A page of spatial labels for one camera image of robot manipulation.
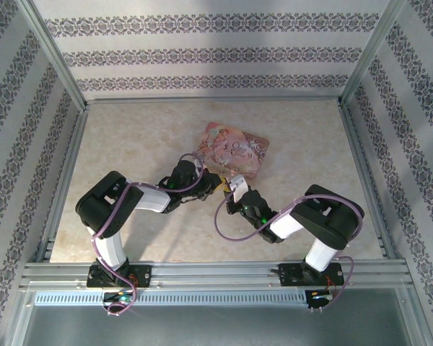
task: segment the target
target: marble-pattern floor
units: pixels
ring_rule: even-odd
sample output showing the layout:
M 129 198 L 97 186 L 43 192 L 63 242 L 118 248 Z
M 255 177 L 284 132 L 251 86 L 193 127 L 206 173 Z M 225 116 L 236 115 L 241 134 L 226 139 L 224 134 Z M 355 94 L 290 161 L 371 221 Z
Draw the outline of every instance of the marble-pattern floor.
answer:
M 106 104 L 91 107 L 64 206 L 51 262 L 91 262 L 90 235 L 74 207 L 109 171 L 131 181 L 156 184 L 170 175 L 181 154 L 197 148 L 210 121 L 267 138 L 270 146 L 258 176 L 250 181 L 274 210 L 322 185 L 360 204 L 361 234 L 345 249 L 357 259 L 381 258 L 361 183 L 334 100 L 281 102 L 176 102 Z M 214 230 L 221 191 L 205 202 L 168 215 L 134 211 L 121 230 L 131 261 L 300 260 L 313 236 L 299 231 L 281 244 L 256 236 L 234 243 Z M 239 215 L 219 215 L 220 229 L 240 237 L 253 231 Z

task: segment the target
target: white arm segment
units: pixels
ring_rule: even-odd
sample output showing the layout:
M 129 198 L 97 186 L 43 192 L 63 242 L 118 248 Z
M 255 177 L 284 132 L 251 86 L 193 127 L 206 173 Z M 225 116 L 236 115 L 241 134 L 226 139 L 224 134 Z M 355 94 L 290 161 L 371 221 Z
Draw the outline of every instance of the white arm segment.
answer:
M 170 196 L 163 191 L 141 185 L 138 188 L 144 195 L 141 196 L 135 209 L 152 210 L 156 213 L 161 213 L 170 202 Z
M 332 249 L 316 238 L 306 255 L 305 262 L 318 272 L 323 272 L 339 252 L 340 250 Z
M 144 195 L 141 196 L 135 209 L 152 210 L 156 213 L 161 213 L 170 202 L 170 196 L 163 191 L 145 186 L 139 186 L 139 189 Z M 87 229 L 91 235 L 95 234 L 90 227 L 87 227 Z M 120 232 L 117 232 L 109 238 L 96 238 L 95 243 L 102 259 L 105 260 L 113 270 L 117 270 L 127 260 L 127 256 L 123 251 Z
M 234 191 L 234 195 L 232 197 L 234 198 L 235 203 L 239 202 L 243 195 L 248 192 L 247 182 L 240 174 L 231 178 L 231 181 L 229 182 L 229 188 L 231 191 Z
M 91 235 L 95 234 L 90 227 L 87 227 L 87 229 Z M 123 251 L 120 232 L 117 232 L 109 238 L 96 238 L 95 243 L 101 254 L 101 257 L 98 257 L 98 259 L 103 259 L 113 270 L 120 268 L 127 260 L 127 256 Z
M 286 239 L 293 233 L 303 229 L 302 224 L 290 216 L 291 212 L 292 209 L 269 226 L 273 233 L 281 239 Z
M 270 229 L 279 238 L 285 239 L 300 229 L 303 229 L 302 224 L 290 216 L 290 212 L 291 211 L 285 216 L 282 216 L 279 220 L 274 221 L 270 226 Z M 316 238 L 315 242 L 312 243 L 310 251 L 306 255 L 305 262 L 318 272 L 322 272 L 329 266 L 329 263 L 331 263 L 337 254 L 338 250 L 328 247 Z

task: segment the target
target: wallpaper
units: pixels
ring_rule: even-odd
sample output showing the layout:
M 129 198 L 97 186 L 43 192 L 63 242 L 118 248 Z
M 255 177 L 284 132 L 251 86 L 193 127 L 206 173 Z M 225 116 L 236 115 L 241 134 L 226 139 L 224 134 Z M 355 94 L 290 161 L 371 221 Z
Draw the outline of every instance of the wallpaper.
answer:
M 338 96 L 387 2 L 35 4 L 84 96 L 99 99 Z
M 433 334 L 433 1 L 409 1 L 348 105 Z
M 0 0 L 0 344 L 45 229 L 78 112 L 13 0 Z

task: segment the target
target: pink card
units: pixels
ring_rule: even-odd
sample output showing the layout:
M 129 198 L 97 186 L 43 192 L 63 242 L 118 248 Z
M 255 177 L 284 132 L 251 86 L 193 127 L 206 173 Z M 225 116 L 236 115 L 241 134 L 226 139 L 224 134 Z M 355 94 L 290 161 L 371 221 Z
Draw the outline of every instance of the pink card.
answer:
M 254 178 L 265 157 L 269 141 L 236 128 L 209 123 L 197 154 L 213 173 L 225 177 L 242 174 Z

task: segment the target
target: metal corner post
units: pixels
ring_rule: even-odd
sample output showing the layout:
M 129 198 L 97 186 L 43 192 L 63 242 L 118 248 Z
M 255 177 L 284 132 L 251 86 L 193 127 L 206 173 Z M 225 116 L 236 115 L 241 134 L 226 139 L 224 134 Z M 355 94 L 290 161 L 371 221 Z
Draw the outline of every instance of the metal corner post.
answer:
M 341 94 L 341 103 L 343 105 L 348 103 L 350 97 L 361 83 L 362 78 L 370 65 L 370 62 L 375 57 L 378 48 L 388 34 L 388 31 L 390 31 L 391 25 L 393 25 L 396 17 L 402 10 L 405 3 L 406 0 L 390 0 L 388 2 L 385 11 L 383 11 L 380 20 L 378 21 L 377 26 L 369 39 L 369 42 L 367 42 L 366 47 L 359 57 L 356 67 L 351 73 L 351 76 L 345 85 L 344 91 Z
M 61 173 L 61 180 L 56 190 L 55 200 L 51 206 L 48 222 L 43 233 L 42 242 L 35 258 L 36 262 L 42 262 L 45 258 L 48 240 L 56 235 L 56 231 L 63 213 L 64 202 L 66 201 L 67 192 L 72 179 L 72 173 L 76 164 L 77 155 L 79 153 L 80 144 L 87 123 L 88 110 L 81 111 L 76 122 L 74 134 L 71 138 L 69 151 Z
M 351 119 L 348 110 L 342 107 L 337 101 L 338 111 L 340 112 L 341 119 L 344 124 L 346 137 L 348 138 L 349 146 L 351 149 L 351 154 L 353 155 L 354 163 L 358 171 L 359 179 L 361 180 L 362 189 L 364 191 L 364 196 L 366 198 L 367 205 L 369 207 L 370 216 L 374 223 L 375 231 L 377 235 L 381 237 L 383 246 L 385 247 L 386 255 L 388 259 L 395 259 L 397 255 L 393 250 L 391 244 L 390 236 L 387 233 L 385 223 L 383 221 L 383 216 L 378 207 L 377 198 L 372 191 L 372 181 L 370 179 L 369 173 L 367 172 L 366 164 L 364 161 L 364 156 L 361 150 L 359 150 L 359 144 L 357 135 L 351 126 Z
M 45 51 L 48 60 L 53 64 L 58 76 L 61 78 L 64 87 L 67 89 L 71 98 L 75 102 L 79 111 L 85 110 L 86 100 L 80 91 L 77 83 L 72 76 L 61 52 L 54 39 L 51 37 L 48 28 L 40 16 L 38 9 L 32 0 L 16 0 L 19 9 L 25 16 L 30 28 L 35 33 L 40 45 Z

